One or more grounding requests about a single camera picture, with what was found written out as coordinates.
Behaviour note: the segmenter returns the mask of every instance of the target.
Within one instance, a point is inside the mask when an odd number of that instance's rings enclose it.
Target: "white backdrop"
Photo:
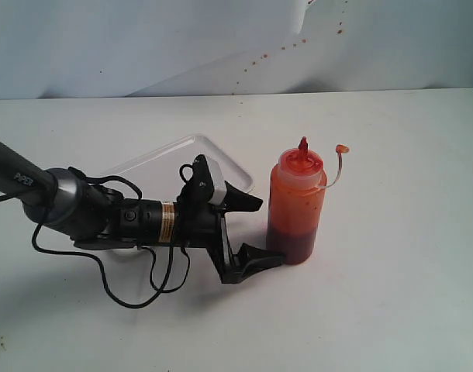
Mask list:
[[[473,0],[0,0],[0,98],[473,86]]]

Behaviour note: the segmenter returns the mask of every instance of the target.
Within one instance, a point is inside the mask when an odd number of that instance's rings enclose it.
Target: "sauce bottle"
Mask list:
[[[348,152],[348,147],[337,146],[337,177],[326,185],[323,161],[308,147],[303,137],[297,149],[280,156],[271,172],[266,249],[285,253],[289,265],[312,254],[325,191],[340,178],[341,155]]]

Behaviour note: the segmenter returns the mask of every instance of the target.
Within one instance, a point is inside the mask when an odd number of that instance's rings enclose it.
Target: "metal band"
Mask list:
[[[176,213],[174,212],[174,204],[171,202],[163,202],[159,243],[169,243],[171,241],[171,234],[173,233],[175,217]]]

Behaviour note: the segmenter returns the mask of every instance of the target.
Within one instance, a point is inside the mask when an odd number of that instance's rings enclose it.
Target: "bottle cap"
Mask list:
[[[278,161],[278,176],[290,188],[308,190],[321,182],[323,161],[309,150],[307,139],[302,137],[299,147],[286,150]]]

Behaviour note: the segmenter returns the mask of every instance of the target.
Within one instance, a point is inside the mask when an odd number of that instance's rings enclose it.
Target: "table surface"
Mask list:
[[[0,101],[0,140],[42,168],[99,174],[191,133],[265,200],[301,136],[330,174],[350,147],[311,258],[232,286],[193,250],[187,284],[133,311],[93,262],[33,251],[34,224],[1,203],[0,371],[473,370],[473,89]],[[262,245],[266,217],[231,218],[232,244]],[[46,229],[40,242],[71,247]],[[149,295],[147,256],[104,258],[120,296]]]

